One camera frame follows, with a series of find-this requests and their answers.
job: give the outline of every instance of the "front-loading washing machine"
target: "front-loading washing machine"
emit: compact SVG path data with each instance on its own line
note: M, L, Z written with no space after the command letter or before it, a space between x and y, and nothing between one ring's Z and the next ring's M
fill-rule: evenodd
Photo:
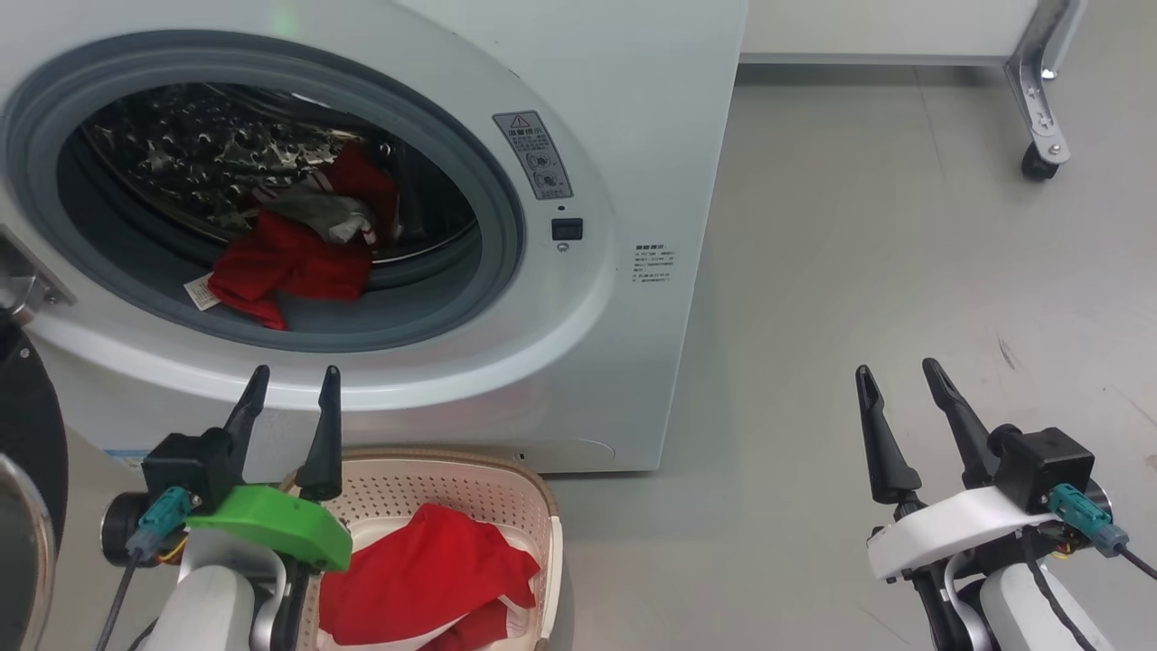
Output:
M275 481L333 364L347 446L656 468L745 13L9 2L0 234L44 288L25 328L65 422L131 460L220 426L266 364L245 475ZM361 298L281 295L286 331L200 309L186 284L251 227L241 198L353 140L400 197Z

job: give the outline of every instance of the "metal hinge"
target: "metal hinge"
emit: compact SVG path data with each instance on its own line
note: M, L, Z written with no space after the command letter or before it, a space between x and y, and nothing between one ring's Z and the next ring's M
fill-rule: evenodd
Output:
M0 313L27 325L45 304L61 303L72 304L72 296L0 227Z

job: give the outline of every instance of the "plastic basket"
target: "plastic basket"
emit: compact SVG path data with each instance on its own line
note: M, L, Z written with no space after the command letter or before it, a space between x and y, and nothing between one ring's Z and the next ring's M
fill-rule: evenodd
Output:
M543 651L554 628L562 578L562 525L541 478L516 464L478 454L429 450L347 451L341 496L323 503L346 523L354 552L405 526L418 508L439 504L492 523L543 569L531 579L536 607L526 634L495 642L489 651ZM282 486L296 493L293 478ZM320 578L310 580L297 632L297 651L314 651Z

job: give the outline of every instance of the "clothing tag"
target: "clothing tag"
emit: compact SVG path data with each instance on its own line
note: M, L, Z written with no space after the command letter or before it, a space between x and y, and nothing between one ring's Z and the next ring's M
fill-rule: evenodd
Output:
M206 273L192 282L185 282L185 290L189 291L189 297L193 298L193 304L197 309L205 311L206 309L221 302L221 298L209 290L209 276L213 273Z

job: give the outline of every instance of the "washing machine front panel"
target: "washing machine front panel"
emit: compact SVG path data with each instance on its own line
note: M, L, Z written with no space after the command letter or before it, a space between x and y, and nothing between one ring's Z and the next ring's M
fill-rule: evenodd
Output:
M288 40L385 74L451 114L504 171L524 215L519 267L473 320L404 348L319 355L212 338L131 305L54 251L6 188L5 227L78 298L38 316L32 330L66 422L98 446L133 454L168 431L219 424L265 363L270 408L253 444L265 452L246 476L275 476L308 450L318 379L333 363L342 369L349 445L454 444L543 472L657 466L743 1L676 10L658 0L355 0L339 13L309 1L50 0L20 12L19 30L0 28L2 51L20 53L0 62L6 106L42 64L126 34ZM538 199L494 121L530 110L565 160L570 198ZM584 219L583 239L566 251L551 236L558 216Z

